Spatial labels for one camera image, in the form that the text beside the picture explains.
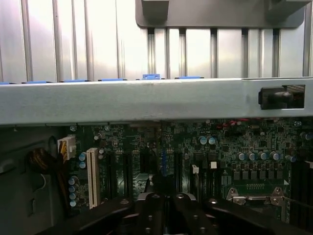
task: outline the metal screw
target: metal screw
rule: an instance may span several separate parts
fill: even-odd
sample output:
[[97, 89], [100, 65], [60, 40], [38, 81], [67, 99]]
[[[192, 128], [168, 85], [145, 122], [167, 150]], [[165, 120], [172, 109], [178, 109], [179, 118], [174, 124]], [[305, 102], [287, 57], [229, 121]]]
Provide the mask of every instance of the metal screw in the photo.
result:
[[155, 195], [152, 196], [152, 198], [156, 199], [156, 198], [160, 198], [160, 196], [155, 194]]
[[70, 129], [72, 132], [74, 132], [74, 131], [76, 131], [77, 128], [76, 128], [76, 126], [70, 126], [69, 129]]
[[205, 227], [201, 227], [201, 228], [200, 228], [200, 232], [201, 232], [202, 234], [204, 234], [204, 233], [205, 233]]
[[125, 204], [128, 204], [129, 203], [129, 201], [127, 201], [126, 199], [123, 199], [121, 202], [120, 202], [120, 204], [122, 204], [122, 205], [125, 205]]
[[177, 194], [176, 197], [179, 198], [179, 199], [182, 199], [182, 198], [184, 197], [184, 195], [182, 195], [182, 194]]
[[216, 201], [214, 198], [210, 198], [209, 203], [211, 203], [211, 204], [216, 204], [217, 201]]
[[295, 121], [295, 122], [294, 122], [294, 126], [295, 126], [295, 127], [302, 126], [302, 122], [300, 122], [300, 121]]

